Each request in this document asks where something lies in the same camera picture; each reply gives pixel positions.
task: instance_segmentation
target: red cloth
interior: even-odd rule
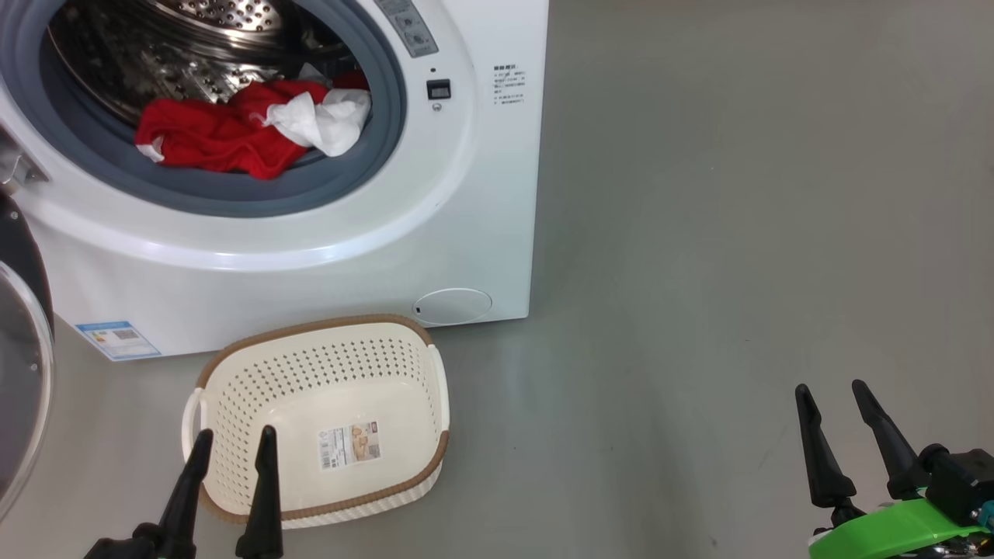
[[[165,157],[160,165],[237,169],[257,179],[272,179],[307,148],[286,139],[274,126],[262,126],[266,110],[301,93],[310,93],[315,102],[321,102],[328,89],[308,81],[253,82],[228,104],[156,99],[142,112],[134,143],[155,145]],[[161,145],[156,145],[160,137]]]

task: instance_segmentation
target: product label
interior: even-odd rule
[[[493,102],[496,105],[511,105],[525,102],[525,87],[528,73],[516,64],[502,64],[494,67]]]
[[[380,426],[375,421],[322,431],[317,441],[321,471],[334,471],[380,457]]]
[[[77,324],[76,328],[111,361],[144,359],[162,355],[130,322]]]

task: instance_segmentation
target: laundry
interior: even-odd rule
[[[365,78],[336,80],[363,86]],[[171,167],[244,171],[272,179],[309,147],[337,156],[351,148],[369,114],[369,92],[328,90],[313,81],[254,82],[227,104],[156,99],[145,107],[135,145]]]

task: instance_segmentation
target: concrete floor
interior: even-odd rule
[[[793,388],[857,504],[913,446],[994,446],[994,3],[557,1],[533,315],[438,330],[453,435],[418,503],[287,557],[802,557]],[[108,365],[61,326],[9,557],[156,520],[207,356]],[[200,556],[239,530],[203,512]]]

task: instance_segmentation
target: plastic basket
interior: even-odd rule
[[[265,425],[277,433],[283,528],[410,503],[438,479],[448,444],[441,357],[423,328],[393,315],[304,324],[222,350],[181,434],[187,457],[200,429],[214,431],[201,503],[224,520],[249,519]]]

